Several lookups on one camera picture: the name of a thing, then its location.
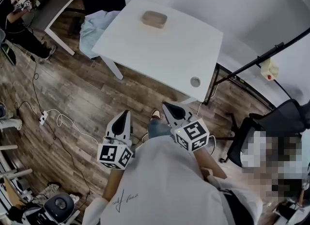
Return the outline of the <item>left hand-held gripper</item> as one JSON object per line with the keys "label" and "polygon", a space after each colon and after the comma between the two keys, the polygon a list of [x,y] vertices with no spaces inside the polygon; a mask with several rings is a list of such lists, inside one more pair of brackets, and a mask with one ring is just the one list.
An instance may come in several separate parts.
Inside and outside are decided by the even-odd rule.
{"label": "left hand-held gripper", "polygon": [[131,135],[131,112],[125,110],[108,123],[106,136],[98,145],[97,161],[110,169],[125,170],[134,157]]}

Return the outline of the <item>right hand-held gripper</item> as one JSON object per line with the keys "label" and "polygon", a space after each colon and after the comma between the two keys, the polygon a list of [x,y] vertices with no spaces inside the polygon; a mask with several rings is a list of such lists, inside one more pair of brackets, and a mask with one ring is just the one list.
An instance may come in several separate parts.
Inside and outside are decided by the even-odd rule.
{"label": "right hand-held gripper", "polygon": [[[206,124],[203,119],[192,116],[191,110],[185,104],[163,102],[162,109],[177,144],[188,152],[194,152],[207,146],[210,132]],[[189,116],[191,117],[187,121],[176,126],[176,120],[186,119]]]}

